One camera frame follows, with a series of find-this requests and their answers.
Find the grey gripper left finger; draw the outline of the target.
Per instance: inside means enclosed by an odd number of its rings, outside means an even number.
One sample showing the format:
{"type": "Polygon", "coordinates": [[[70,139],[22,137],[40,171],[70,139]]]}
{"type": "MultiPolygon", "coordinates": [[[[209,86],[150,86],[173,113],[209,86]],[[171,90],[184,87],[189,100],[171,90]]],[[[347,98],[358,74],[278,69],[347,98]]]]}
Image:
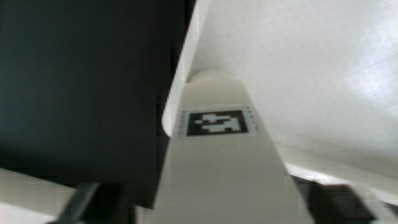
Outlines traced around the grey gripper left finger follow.
{"type": "Polygon", "coordinates": [[[84,224],[84,214],[99,188],[99,182],[86,182],[79,185],[63,212],[51,224],[84,224]]]}

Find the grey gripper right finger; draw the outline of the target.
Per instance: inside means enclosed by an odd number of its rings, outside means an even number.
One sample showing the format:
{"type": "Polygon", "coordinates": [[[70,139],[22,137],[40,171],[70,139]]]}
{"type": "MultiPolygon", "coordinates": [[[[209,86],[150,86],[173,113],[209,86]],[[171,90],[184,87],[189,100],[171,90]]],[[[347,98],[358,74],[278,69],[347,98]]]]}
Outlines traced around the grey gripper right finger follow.
{"type": "Polygon", "coordinates": [[[395,214],[388,204],[379,199],[376,193],[362,185],[353,185],[353,190],[365,207],[376,216],[376,220],[370,222],[370,224],[398,224],[398,215],[395,214]]]}

